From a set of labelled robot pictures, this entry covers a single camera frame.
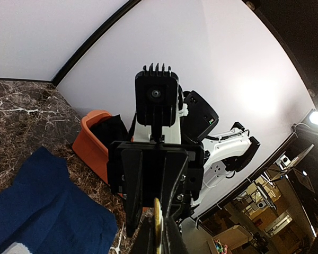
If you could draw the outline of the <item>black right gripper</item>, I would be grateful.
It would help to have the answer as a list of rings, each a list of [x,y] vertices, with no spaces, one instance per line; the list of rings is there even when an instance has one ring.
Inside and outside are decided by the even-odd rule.
[[[186,154],[168,154],[185,152]],[[164,218],[177,220],[185,193],[197,200],[204,175],[204,150],[199,144],[160,145],[114,141],[108,148],[108,184],[113,194],[126,194],[126,233],[137,230],[143,206],[159,195],[164,176]]]

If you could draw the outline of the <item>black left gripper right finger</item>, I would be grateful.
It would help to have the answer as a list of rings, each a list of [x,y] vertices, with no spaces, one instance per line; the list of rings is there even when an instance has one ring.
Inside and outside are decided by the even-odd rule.
[[[183,242],[179,228],[172,217],[164,219],[163,229],[163,253],[184,254],[188,253],[185,243]]]

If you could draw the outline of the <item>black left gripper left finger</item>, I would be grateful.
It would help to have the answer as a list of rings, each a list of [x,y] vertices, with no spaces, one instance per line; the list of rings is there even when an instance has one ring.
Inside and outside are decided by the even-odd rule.
[[[154,254],[154,218],[144,218],[138,231],[137,238],[132,246],[130,253],[134,254]]]

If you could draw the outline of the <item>round gold white brooch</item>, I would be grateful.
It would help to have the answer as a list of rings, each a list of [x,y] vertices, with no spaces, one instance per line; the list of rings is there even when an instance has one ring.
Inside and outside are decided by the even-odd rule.
[[[160,200],[156,197],[154,198],[154,246],[155,253],[163,253],[163,212],[160,204]]]

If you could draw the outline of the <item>blue printed t-shirt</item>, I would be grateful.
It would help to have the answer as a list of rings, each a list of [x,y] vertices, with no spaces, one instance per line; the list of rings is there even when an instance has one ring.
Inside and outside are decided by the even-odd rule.
[[[45,147],[0,192],[0,253],[108,253],[117,231],[115,216]]]

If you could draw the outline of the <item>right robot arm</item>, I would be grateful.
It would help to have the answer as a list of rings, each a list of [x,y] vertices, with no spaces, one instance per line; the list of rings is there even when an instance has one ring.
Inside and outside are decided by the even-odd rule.
[[[241,123],[210,135],[219,117],[195,91],[179,96],[178,118],[163,126],[159,143],[150,126],[132,121],[128,136],[111,143],[108,182],[125,198],[126,232],[132,237],[142,211],[158,199],[162,215],[181,223],[194,214],[209,191],[244,169],[260,143]]]

